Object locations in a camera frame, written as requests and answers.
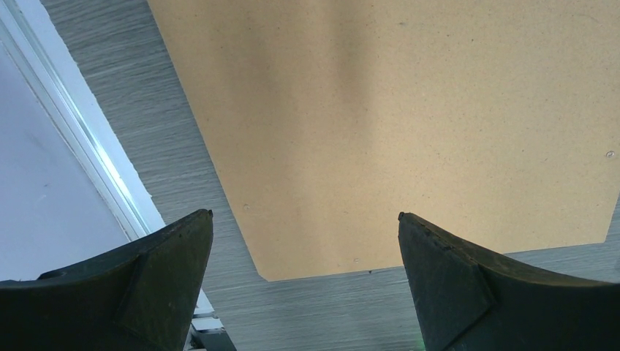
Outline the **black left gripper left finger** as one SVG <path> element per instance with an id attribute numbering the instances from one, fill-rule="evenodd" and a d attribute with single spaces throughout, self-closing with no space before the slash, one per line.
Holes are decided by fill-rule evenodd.
<path id="1" fill-rule="evenodd" d="M 1 283 L 3 350 L 182 350 L 213 243 L 197 210 L 109 252 Z"/>

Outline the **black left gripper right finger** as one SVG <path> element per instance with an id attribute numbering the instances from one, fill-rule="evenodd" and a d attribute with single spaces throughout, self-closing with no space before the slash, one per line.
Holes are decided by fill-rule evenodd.
<path id="1" fill-rule="evenodd" d="M 619 285 L 537 268 L 412 214 L 398 242 L 427 350 L 617 350 Z"/>

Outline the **brown fibreboard backing board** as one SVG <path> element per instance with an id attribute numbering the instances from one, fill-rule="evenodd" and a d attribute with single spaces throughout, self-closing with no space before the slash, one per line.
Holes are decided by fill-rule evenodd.
<path id="1" fill-rule="evenodd" d="M 402 264 L 411 212 L 500 253 L 606 239 L 617 1 L 150 1 L 258 274 Z"/>

